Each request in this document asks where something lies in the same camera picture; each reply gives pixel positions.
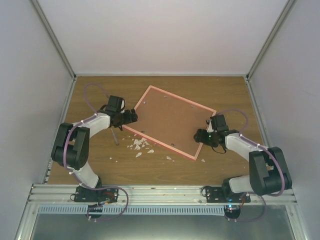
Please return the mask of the clear handle screwdriver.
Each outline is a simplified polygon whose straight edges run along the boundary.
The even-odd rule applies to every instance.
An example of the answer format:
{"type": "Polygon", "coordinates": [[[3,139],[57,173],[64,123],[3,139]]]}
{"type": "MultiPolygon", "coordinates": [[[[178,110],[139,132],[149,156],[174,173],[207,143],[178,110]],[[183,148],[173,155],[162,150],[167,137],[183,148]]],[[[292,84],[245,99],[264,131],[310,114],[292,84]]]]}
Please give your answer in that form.
{"type": "Polygon", "coordinates": [[[112,137],[114,139],[115,144],[118,146],[120,143],[113,128],[111,128],[111,133],[112,133],[112,137]]]}

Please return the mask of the pink photo frame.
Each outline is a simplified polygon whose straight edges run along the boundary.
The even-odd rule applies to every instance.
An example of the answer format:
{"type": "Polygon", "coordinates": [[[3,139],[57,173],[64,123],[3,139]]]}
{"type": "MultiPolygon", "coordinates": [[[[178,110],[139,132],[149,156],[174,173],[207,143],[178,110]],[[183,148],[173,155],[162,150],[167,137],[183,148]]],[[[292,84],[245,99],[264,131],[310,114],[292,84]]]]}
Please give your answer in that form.
{"type": "Polygon", "coordinates": [[[134,107],[137,122],[123,128],[195,161],[203,144],[194,140],[198,129],[216,110],[150,85],[134,107]]]}

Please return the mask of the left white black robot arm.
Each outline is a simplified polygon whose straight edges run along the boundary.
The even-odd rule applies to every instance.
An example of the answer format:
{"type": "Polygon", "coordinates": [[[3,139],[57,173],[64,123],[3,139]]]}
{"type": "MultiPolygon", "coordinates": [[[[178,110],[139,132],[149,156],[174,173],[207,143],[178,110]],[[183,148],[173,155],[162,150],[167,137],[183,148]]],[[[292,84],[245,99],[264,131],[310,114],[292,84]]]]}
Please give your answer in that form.
{"type": "Polygon", "coordinates": [[[94,114],[76,123],[63,122],[59,125],[51,151],[52,161],[64,167],[73,175],[79,185],[86,188],[85,195],[92,202],[103,197],[100,177],[94,173],[89,162],[90,139],[109,128],[123,129],[138,121],[135,109],[126,109],[122,97],[111,95],[107,104],[94,114]]]}

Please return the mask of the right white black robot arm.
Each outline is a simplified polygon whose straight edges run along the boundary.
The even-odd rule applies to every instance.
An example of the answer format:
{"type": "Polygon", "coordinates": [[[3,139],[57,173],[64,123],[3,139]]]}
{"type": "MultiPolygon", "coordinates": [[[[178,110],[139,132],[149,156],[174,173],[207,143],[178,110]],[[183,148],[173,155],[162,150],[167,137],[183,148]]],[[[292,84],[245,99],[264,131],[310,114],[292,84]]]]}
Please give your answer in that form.
{"type": "Polygon", "coordinates": [[[228,203],[240,194],[278,197],[292,188],[293,182],[283,151],[279,147],[267,147],[245,137],[241,131],[229,129],[224,115],[212,116],[208,128],[198,129],[193,136],[213,150],[221,146],[224,152],[233,151],[249,164],[249,175],[227,178],[221,185],[221,196],[228,203]]]}

